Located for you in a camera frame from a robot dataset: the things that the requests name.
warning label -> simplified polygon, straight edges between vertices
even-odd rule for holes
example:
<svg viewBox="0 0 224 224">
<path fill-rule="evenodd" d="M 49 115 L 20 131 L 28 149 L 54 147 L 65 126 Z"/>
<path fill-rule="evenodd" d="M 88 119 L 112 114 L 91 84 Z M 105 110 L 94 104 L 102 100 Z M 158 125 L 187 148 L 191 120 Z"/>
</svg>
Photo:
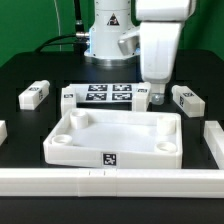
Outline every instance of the warning label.
<svg viewBox="0 0 224 224">
<path fill-rule="evenodd" d="M 109 22 L 107 23 L 108 26 L 120 26 L 117 17 L 115 16 L 115 14 L 113 13 L 113 15 L 111 16 Z"/>
</svg>

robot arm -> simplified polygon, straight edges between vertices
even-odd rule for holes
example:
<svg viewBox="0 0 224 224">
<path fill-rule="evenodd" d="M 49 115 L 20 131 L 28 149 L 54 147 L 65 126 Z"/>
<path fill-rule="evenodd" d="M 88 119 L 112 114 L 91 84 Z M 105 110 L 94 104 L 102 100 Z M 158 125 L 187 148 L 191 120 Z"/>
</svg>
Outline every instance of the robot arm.
<svg viewBox="0 0 224 224">
<path fill-rule="evenodd" d="M 137 0 L 136 17 L 142 21 L 140 28 L 129 30 L 118 40 L 124 55 L 132 52 L 140 41 L 142 79 L 151 83 L 154 104 L 164 101 L 165 85 L 172 75 L 181 30 L 195 7 L 196 0 Z"/>
</svg>

circular hole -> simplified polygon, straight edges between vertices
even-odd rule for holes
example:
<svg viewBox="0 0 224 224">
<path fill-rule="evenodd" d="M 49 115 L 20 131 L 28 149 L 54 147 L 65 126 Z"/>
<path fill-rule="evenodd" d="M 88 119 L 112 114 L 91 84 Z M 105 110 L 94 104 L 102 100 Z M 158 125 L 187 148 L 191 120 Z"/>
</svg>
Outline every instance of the circular hole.
<svg viewBox="0 0 224 224">
<path fill-rule="evenodd" d="M 155 151 L 161 153 L 175 153 L 177 152 L 177 147 L 171 142 L 159 142 L 155 147 Z"/>
<path fill-rule="evenodd" d="M 82 117 L 86 114 L 85 111 L 81 111 L 81 110 L 75 110 L 73 112 L 71 112 L 71 116 L 73 117 Z"/>
<path fill-rule="evenodd" d="M 70 135 L 57 135 L 52 138 L 53 145 L 72 145 L 72 137 Z"/>
</svg>

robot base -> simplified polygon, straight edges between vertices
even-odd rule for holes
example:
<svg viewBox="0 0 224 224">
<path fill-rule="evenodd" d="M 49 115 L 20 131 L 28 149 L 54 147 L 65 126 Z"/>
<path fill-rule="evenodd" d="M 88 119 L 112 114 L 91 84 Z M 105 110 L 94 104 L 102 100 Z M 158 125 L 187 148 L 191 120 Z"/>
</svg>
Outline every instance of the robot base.
<svg viewBox="0 0 224 224">
<path fill-rule="evenodd" d="M 134 55 L 133 57 L 124 58 L 124 59 L 101 59 L 101 58 L 85 55 L 85 61 L 87 63 L 92 63 L 92 64 L 100 65 L 100 66 L 107 66 L 107 67 L 135 64 L 135 63 L 138 63 L 139 60 L 140 60 L 139 55 Z"/>
</svg>

black cable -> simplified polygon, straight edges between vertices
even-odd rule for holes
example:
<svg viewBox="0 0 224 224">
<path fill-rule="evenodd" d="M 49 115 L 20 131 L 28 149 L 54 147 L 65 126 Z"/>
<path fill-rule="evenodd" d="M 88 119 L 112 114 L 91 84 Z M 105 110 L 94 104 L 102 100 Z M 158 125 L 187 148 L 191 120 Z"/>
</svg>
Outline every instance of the black cable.
<svg viewBox="0 0 224 224">
<path fill-rule="evenodd" d="M 47 40 L 46 42 L 44 42 L 37 49 L 35 49 L 35 52 L 39 53 L 46 45 L 48 45 L 52 42 L 55 42 L 57 40 L 63 40 L 63 39 L 66 39 L 66 38 L 74 38 L 74 37 L 76 38 L 75 34 L 66 34 L 66 35 L 61 35 L 61 36 L 58 36 L 58 37 L 51 38 L 50 40 Z"/>
<path fill-rule="evenodd" d="M 75 18 L 76 18 L 76 20 L 82 20 L 81 7 L 80 7 L 80 1 L 79 0 L 74 0 L 74 7 L 75 7 Z"/>
<path fill-rule="evenodd" d="M 82 22 L 82 16 L 81 16 L 81 7 L 80 7 L 80 1 L 74 0 L 74 7 L 75 7 L 75 30 L 76 32 L 84 32 L 84 25 Z"/>
<path fill-rule="evenodd" d="M 74 44 L 86 44 L 86 41 L 77 41 L 77 42 L 65 42 L 65 43 L 51 43 L 51 44 L 45 44 L 41 45 L 38 47 L 35 52 L 40 53 L 41 50 L 43 50 L 45 47 L 50 47 L 50 46 L 62 46 L 62 45 L 74 45 Z"/>
</svg>

